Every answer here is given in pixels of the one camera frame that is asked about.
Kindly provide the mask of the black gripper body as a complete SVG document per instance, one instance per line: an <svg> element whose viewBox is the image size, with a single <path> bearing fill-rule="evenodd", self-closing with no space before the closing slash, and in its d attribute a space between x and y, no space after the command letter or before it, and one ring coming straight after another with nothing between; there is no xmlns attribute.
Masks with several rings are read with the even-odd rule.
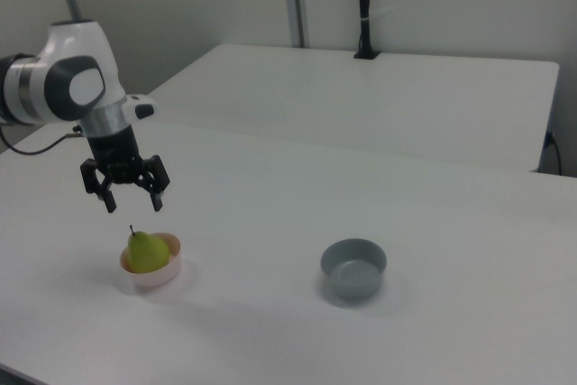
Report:
<svg viewBox="0 0 577 385"><path fill-rule="evenodd" d="M115 184L131 184L140 176L142 158L133 128L118 133L87 138L93 158L85 161L85 175L96 179L96 171Z"/></svg>

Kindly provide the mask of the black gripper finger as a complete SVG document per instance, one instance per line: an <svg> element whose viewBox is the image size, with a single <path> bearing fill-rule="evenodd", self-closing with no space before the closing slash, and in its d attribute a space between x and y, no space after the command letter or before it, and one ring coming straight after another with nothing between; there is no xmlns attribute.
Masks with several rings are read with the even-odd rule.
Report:
<svg viewBox="0 0 577 385"><path fill-rule="evenodd" d="M112 191L110 190L112 181L104 177L102 181L97 176L97 164L95 160L87 159L80 166L81 176L84 182L85 190L88 194L94 194L105 204L108 213L116 210L116 202Z"/></svg>
<svg viewBox="0 0 577 385"><path fill-rule="evenodd" d="M162 196L170 179L159 155L138 160L135 184L149 193L154 211L160 212L163 207Z"/></svg>

